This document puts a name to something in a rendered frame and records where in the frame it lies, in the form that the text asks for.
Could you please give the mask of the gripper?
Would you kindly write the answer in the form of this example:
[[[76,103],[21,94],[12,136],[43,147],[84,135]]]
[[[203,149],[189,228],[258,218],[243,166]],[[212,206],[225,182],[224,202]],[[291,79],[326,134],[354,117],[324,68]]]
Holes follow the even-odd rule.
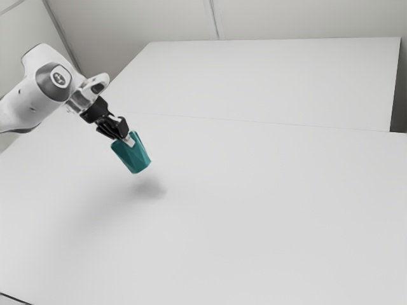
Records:
[[[112,140],[119,140],[129,147],[135,145],[124,117],[116,117],[108,109],[108,103],[99,96],[95,102],[79,115],[88,124],[95,123],[97,131]]]

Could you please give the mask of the teal faceted mug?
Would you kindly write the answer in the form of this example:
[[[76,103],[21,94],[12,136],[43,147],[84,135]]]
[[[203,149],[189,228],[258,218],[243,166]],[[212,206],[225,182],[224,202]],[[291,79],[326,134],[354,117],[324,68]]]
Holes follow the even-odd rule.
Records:
[[[151,159],[137,132],[130,131],[126,140],[130,139],[132,147],[126,141],[115,140],[111,144],[111,149],[131,173],[137,174],[147,169],[151,164]]]

